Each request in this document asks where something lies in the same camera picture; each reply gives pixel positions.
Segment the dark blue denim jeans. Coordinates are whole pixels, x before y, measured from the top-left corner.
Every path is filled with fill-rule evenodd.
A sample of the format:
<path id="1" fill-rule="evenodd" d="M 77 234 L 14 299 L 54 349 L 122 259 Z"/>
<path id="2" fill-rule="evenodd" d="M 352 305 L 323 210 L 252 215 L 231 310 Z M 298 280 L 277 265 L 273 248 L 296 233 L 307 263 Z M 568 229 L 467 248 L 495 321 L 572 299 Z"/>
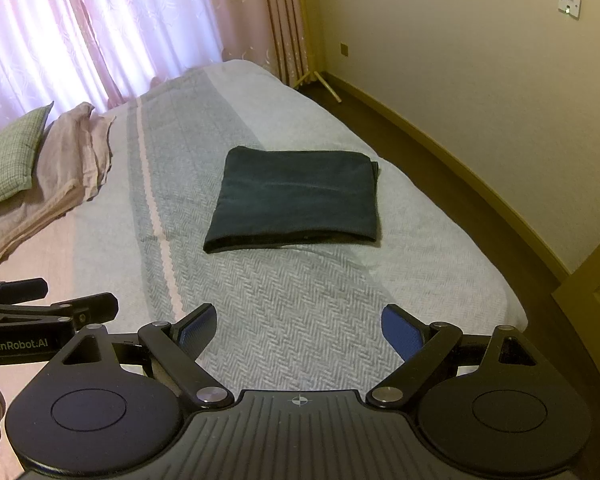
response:
<path id="1" fill-rule="evenodd" d="M 358 152 L 236 146 L 225 159 L 204 251 L 375 243 L 378 174 L 378 163 Z"/>

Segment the green checked cushion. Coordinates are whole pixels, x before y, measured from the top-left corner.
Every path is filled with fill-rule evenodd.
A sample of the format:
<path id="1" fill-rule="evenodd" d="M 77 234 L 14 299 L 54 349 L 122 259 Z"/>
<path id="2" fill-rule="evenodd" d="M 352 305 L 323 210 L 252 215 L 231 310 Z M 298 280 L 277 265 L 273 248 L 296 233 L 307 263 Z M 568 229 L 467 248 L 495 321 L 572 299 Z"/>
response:
<path id="1" fill-rule="evenodd" d="M 0 131 L 0 203 L 32 186 L 35 156 L 53 106 L 31 110 Z"/>

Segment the pink grey striped bedspread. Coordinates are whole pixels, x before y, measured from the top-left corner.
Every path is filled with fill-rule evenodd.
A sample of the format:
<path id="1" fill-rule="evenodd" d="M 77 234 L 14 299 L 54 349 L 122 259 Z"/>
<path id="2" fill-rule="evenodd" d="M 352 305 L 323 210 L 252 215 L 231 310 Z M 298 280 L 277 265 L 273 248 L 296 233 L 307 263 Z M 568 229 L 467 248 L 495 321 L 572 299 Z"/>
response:
<path id="1" fill-rule="evenodd" d="M 474 241 L 388 160 L 249 62 L 186 74 L 110 110 L 108 179 L 13 249 L 0 280 L 50 299 L 111 292 L 132 332 L 213 304 L 201 365 L 228 388 L 370 388 L 399 357 L 397 304 L 467 333 L 527 326 Z"/>

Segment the pink curtain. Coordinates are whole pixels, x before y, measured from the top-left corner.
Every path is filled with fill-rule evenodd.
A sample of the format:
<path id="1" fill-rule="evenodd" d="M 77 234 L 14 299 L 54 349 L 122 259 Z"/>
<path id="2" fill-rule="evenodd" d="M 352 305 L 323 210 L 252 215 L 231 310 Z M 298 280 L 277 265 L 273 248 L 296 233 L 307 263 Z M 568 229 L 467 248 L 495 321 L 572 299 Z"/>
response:
<path id="1" fill-rule="evenodd" d="M 0 0 L 0 129 L 29 110 L 110 110 L 192 67 L 277 72 L 266 0 Z"/>

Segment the wooden drying rack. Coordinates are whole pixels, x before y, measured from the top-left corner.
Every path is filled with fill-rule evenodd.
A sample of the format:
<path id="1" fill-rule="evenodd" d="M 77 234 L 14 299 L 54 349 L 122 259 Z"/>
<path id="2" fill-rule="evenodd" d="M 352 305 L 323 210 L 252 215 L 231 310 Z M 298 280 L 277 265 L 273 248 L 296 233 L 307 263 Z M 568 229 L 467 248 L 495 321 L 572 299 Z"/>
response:
<path id="1" fill-rule="evenodd" d="M 278 78 L 294 90 L 317 81 L 338 104 L 341 104 L 342 99 L 336 90 L 316 69 L 304 0 L 266 2 L 273 33 Z"/>

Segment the white wall switch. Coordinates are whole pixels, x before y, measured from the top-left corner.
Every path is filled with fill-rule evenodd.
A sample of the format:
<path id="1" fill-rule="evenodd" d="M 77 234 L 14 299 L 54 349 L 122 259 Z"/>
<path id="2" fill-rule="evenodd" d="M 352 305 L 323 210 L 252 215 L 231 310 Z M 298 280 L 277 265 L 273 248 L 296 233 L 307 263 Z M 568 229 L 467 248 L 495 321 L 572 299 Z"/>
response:
<path id="1" fill-rule="evenodd" d="M 558 0 L 557 9 L 562 14 L 578 20 L 582 9 L 582 0 Z"/>

